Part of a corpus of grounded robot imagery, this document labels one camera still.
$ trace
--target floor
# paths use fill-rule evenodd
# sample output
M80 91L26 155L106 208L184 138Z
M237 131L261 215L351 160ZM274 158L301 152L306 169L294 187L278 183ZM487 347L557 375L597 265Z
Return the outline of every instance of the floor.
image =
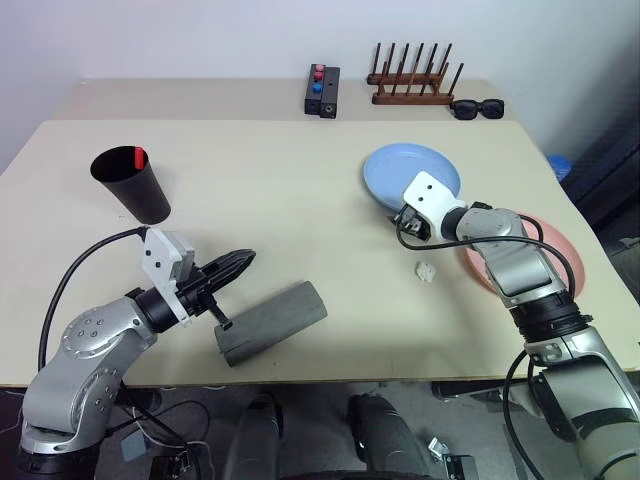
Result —
M184 399L196 399L210 410L212 423L207 441L213 449L213 464L222 476L227 449L234 426L244 408L260 386L234 386L222 390L199 387L162 391L163 406ZM284 438L281 450L282 476L302 472L353 469L362 470L355 455L345 413L348 398L355 393L372 392L384 396L413 429L420 444L435 435L456 454L475 458L480 479L527 479L522 461L514 453L504 428L499 404L465 397L443 402L435 398L426 382L399 383L322 383L270 386L284 407ZM0 393L0 426L15 424L21 398ZM111 424L127 417L114 410ZM167 413L163 419L188 439L204 431L204 413L194 405L184 405ZM544 421L533 418L516 407L515 428L538 468L548 480L583 479L570 445L555 438ZM124 462L120 440L135 430L129 427L106 439L101 450L97 480L146 480L151 458L161 448L154 447L142 457ZM0 435L0 467L10 469L19 441L19 429ZM203 478L210 479L210 469L203 459ZM430 461L431 475L444 478L440 464ZM193 478L192 472L185 479Z

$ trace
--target black cylindrical cup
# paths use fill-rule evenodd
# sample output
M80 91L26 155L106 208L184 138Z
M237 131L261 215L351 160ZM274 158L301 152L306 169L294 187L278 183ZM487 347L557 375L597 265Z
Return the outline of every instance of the black cylindrical cup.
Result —
M153 225L169 216L171 206L143 150L143 158L138 158L136 165L136 148L139 147L116 147L101 153L91 164L91 175L107 187L140 223Z

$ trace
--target wooden peg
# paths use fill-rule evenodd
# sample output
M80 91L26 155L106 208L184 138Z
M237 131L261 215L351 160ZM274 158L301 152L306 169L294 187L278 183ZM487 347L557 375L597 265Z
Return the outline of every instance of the wooden peg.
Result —
M447 93L447 95L452 96L453 95L453 89L456 86L456 83L458 82L458 78L460 77L460 72L462 72L462 67L464 67L464 63L461 63L460 66L458 67L458 71L456 72L456 76L453 77L453 83L451 84L451 87L449 87L449 93Z
M376 70L378 68L378 56L380 55L380 42L378 42L378 46L376 47L376 56L373 59L373 71L371 72L371 75L375 75L376 74Z
M404 70L404 62L407 60L407 52L409 51L409 44L407 43L404 46L404 53L402 54L402 60L398 64L398 70L396 70L396 79L393 82L393 88L391 89L391 95L396 94L396 88L398 87L398 80L400 80L400 75L402 75L402 70Z
M416 70L418 69L418 63L420 62L420 55L422 55L422 47L424 47L424 42L420 44L418 48L418 54L416 55L416 60L413 62L413 70L411 70L411 78L409 78L409 85L407 86L407 91L404 92L405 95L409 94L411 90L411 85L413 85L413 79L416 76Z
M443 74L443 69L445 64L447 63L447 59L449 58L449 52L451 51L451 44L447 47L447 51L444 52L444 57L442 58L442 63L440 64L440 69L438 70L438 75Z

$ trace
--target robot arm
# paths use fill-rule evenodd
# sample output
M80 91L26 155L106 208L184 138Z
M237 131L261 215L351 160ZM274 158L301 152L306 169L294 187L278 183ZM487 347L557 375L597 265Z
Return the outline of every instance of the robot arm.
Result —
M251 263L252 250L237 250L202 268L189 242L174 232L149 229L143 270L154 282L76 317L60 348L27 389L18 454L19 478L92 479L120 382L157 334L211 311L231 322L213 293Z
M404 192L414 218L398 221L439 241L526 237L519 216L486 205L467 208L426 172ZM532 395L552 431L574 442L587 478L640 478L640 399L597 330L587 325L540 246L515 241L472 244L525 339L525 351L544 370Z

